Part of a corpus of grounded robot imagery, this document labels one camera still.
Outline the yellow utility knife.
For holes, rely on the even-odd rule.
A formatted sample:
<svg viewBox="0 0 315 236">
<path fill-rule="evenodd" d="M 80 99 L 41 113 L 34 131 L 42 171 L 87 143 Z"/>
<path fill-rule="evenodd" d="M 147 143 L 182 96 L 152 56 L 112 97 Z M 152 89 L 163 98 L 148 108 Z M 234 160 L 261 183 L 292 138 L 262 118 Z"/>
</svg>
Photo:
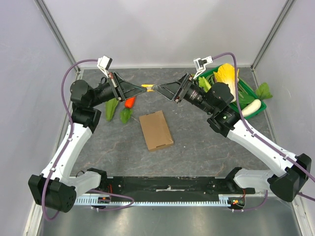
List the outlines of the yellow utility knife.
<svg viewBox="0 0 315 236">
<path fill-rule="evenodd" d="M 154 92 L 154 84 L 142 84 L 141 86 L 146 89 L 146 92 Z"/>
</svg>

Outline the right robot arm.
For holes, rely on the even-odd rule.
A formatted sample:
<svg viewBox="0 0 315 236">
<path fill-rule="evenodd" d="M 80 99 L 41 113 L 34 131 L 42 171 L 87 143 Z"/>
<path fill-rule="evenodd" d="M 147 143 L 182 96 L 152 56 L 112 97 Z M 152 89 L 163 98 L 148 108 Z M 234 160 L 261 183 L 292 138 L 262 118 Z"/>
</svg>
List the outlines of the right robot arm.
<svg viewBox="0 0 315 236">
<path fill-rule="evenodd" d="M 240 144 L 269 168 L 267 171 L 240 168 L 225 181 L 228 192 L 235 194 L 245 188 L 268 190 L 281 200 L 292 202 L 309 179 L 311 158 L 281 148 L 242 120 L 229 105 L 233 96 L 227 84 L 215 83 L 205 92 L 186 74 L 175 82 L 154 85 L 153 90 L 170 101 L 179 103 L 184 99 L 208 113 L 207 122 L 216 133 Z"/>
</svg>

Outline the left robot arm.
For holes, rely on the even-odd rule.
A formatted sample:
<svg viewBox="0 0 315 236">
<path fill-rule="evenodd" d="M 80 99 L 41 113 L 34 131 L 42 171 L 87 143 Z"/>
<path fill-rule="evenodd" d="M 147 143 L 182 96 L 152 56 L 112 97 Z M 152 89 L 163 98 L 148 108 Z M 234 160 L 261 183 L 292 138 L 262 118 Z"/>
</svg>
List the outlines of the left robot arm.
<svg viewBox="0 0 315 236">
<path fill-rule="evenodd" d="M 84 80 L 70 86 L 73 111 L 66 135 L 54 157 L 39 175 L 31 175 L 28 185 L 36 204 L 69 212 L 75 200 L 90 190 L 104 193 L 108 188 L 107 173 L 89 168 L 76 178 L 70 178 L 71 170 L 87 140 L 92 136 L 101 117 L 95 107 L 111 99 L 125 101 L 145 93 L 145 87 L 127 82 L 114 72 L 103 77 L 93 88 Z"/>
</svg>

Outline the brown cardboard express box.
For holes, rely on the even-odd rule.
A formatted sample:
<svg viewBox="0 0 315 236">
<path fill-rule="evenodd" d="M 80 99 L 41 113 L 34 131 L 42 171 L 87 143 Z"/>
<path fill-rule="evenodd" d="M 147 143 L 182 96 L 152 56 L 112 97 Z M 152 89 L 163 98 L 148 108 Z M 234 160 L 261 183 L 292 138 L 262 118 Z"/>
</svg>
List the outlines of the brown cardboard express box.
<svg viewBox="0 0 315 236">
<path fill-rule="evenodd" d="M 140 116 L 139 120 L 149 151 L 156 151 L 174 144 L 162 111 Z"/>
</svg>

